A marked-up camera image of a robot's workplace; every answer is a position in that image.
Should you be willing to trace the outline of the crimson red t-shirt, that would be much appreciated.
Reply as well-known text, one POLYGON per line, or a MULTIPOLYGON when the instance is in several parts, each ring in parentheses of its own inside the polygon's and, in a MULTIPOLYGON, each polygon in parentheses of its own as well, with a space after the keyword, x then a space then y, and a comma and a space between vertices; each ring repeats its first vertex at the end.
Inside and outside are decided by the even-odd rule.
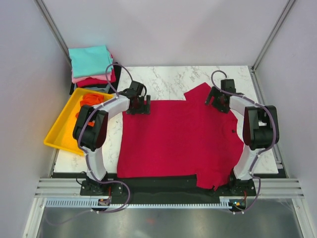
POLYGON ((203 83, 183 101, 152 101, 149 115, 124 113, 118 177, 195 175, 205 189, 228 183, 244 144, 236 116, 205 105, 210 90, 203 83))

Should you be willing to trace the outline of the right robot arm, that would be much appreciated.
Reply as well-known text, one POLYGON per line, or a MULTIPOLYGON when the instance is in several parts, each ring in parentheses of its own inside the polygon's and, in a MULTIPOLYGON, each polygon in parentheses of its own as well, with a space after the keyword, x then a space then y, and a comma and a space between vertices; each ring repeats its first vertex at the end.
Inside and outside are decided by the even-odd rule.
POLYGON ((244 147, 237 165, 232 169, 228 187, 233 195, 255 195, 254 169, 259 155, 270 150, 279 141, 277 109, 263 106, 236 93, 233 79, 220 81, 221 87, 213 86, 205 104, 211 104, 221 113, 234 110, 242 115, 244 147))

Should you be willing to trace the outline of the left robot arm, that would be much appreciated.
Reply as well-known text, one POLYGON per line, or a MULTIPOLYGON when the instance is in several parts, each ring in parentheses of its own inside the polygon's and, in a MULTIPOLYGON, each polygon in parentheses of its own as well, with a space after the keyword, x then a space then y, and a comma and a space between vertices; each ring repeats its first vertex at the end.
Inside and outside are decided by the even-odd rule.
POLYGON ((84 153, 88 169, 81 183, 82 196, 102 196, 110 187, 102 146, 106 141, 108 121, 122 112, 131 115, 150 114, 151 96, 147 94, 144 84, 132 81, 127 89, 115 91, 111 99, 93 106, 83 105, 80 109, 73 138, 84 153))

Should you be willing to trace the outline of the yellow plastic tray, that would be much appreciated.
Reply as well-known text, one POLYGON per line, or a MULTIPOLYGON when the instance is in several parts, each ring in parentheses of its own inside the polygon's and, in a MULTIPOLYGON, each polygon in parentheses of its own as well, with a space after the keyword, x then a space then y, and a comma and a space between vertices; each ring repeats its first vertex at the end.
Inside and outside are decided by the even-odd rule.
POLYGON ((80 102, 87 94, 102 95, 104 97, 104 101, 113 97, 111 94, 96 92, 84 88, 75 89, 45 137, 45 145, 80 156, 83 155, 83 151, 79 149, 77 141, 73 138, 73 130, 77 121, 76 114, 81 109, 80 102))

